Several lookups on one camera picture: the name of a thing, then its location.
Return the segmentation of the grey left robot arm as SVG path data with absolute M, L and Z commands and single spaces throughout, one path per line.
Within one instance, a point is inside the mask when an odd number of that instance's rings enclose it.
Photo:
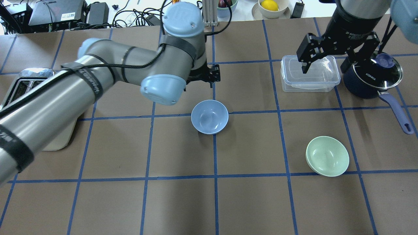
M 91 38 L 78 58 L 61 66 L 33 91 L 1 110 L 1 184 L 25 170 L 41 150 L 115 83 L 140 86 L 141 94 L 175 105 L 194 81 L 208 81 L 206 35 L 198 6 L 178 2 L 162 16 L 158 50 Z

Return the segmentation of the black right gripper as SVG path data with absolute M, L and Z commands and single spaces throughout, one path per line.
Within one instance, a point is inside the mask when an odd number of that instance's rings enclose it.
M 302 63 L 302 73 L 307 73 L 316 60 L 328 55 L 346 55 L 340 66 L 341 72 L 346 73 L 352 65 L 369 59 L 379 43 L 374 31 L 366 34 L 330 31 L 322 36 L 307 33 L 297 49 L 297 59 Z

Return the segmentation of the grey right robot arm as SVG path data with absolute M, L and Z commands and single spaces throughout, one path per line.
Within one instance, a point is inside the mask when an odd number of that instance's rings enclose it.
M 368 60 L 380 40 L 374 28 L 389 10 L 393 23 L 409 42 L 417 44 L 416 0 L 337 0 L 336 9 L 322 36 L 307 33 L 297 49 L 303 73 L 328 55 L 347 55 L 341 71 Z

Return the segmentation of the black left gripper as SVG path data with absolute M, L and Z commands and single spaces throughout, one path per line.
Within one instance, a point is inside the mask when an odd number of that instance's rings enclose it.
M 207 64 L 202 65 L 200 68 L 191 70 L 189 76 L 186 80 L 186 85 L 191 82 L 203 81 L 210 84 L 210 87 L 213 88 L 215 82 L 221 81 L 221 73 L 219 64 L 214 64 L 212 67 L 209 67 Z

